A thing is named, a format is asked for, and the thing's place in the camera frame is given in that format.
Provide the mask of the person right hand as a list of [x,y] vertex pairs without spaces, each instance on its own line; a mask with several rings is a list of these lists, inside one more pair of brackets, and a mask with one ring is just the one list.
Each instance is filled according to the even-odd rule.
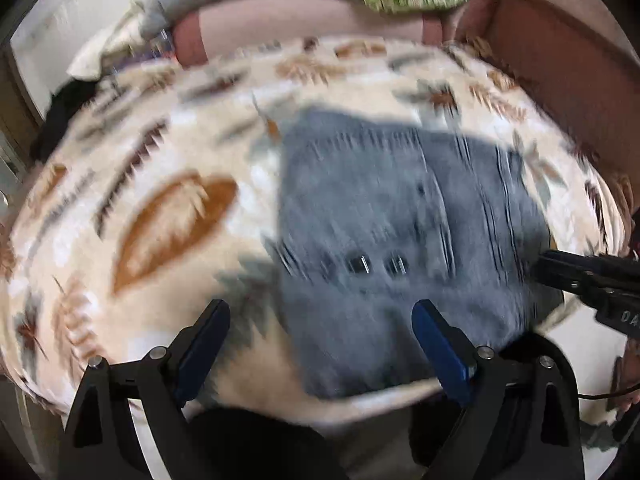
[[[614,374],[612,391],[620,391],[631,388],[640,382],[640,356],[638,339],[628,339],[625,344],[625,351],[619,356],[614,364]],[[627,393],[610,402],[610,405],[619,413],[625,413],[631,405],[639,403],[639,390]]]

